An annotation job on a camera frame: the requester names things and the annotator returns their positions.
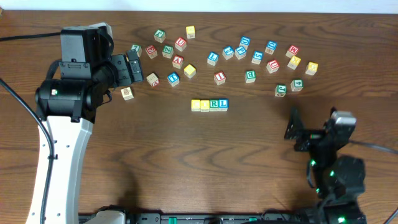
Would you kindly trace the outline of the green R block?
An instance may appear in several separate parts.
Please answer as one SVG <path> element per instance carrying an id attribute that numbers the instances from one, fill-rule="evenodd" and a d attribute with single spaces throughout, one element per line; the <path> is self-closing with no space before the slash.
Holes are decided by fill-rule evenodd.
<path id="1" fill-rule="evenodd" d="M 218 102 L 219 102 L 218 100 L 214 99 L 210 100 L 210 108 L 209 108 L 210 112 L 215 112 L 219 110 Z"/>

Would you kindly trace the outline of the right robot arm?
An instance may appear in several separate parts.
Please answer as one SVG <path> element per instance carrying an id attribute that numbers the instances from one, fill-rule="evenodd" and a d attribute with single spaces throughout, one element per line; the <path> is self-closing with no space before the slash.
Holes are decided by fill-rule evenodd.
<path id="1" fill-rule="evenodd" d="M 332 108 L 321 129 L 305 128 L 297 109 L 290 112 L 284 139 L 295 140 L 294 150 L 308 152 L 307 182 L 320 199 L 313 207 L 301 208 L 290 220 L 301 223 L 361 224 L 365 214 L 358 197 L 365 192 L 365 165 L 360 158 L 338 156 L 349 143 L 356 118 Z"/>

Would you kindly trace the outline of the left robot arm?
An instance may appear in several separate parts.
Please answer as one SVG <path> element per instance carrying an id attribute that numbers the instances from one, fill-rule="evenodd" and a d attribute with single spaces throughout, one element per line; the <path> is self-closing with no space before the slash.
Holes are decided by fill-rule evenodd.
<path id="1" fill-rule="evenodd" d="M 144 79 L 137 52 L 114 54 L 111 26 L 65 27 L 62 57 L 54 61 L 35 92 L 39 160 L 28 223 L 79 223 L 78 200 L 86 147 L 97 109 L 121 90 Z"/>

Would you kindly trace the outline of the yellow C block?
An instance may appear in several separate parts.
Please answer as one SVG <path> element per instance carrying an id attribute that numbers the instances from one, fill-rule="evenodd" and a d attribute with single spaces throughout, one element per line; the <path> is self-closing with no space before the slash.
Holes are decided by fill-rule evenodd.
<path id="1" fill-rule="evenodd" d="M 191 110 L 193 112 L 200 111 L 201 110 L 201 100 L 193 99 L 191 101 Z"/>

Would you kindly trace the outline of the yellow O block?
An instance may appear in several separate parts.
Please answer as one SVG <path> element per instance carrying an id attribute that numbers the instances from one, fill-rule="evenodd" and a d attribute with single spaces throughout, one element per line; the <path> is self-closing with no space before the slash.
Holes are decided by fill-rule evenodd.
<path id="1" fill-rule="evenodd" d="M 210 111 L 210 101 L 209 100 L 201 100 L 200 101 L 200 111 L 201 112 L 209 112 Z"/>

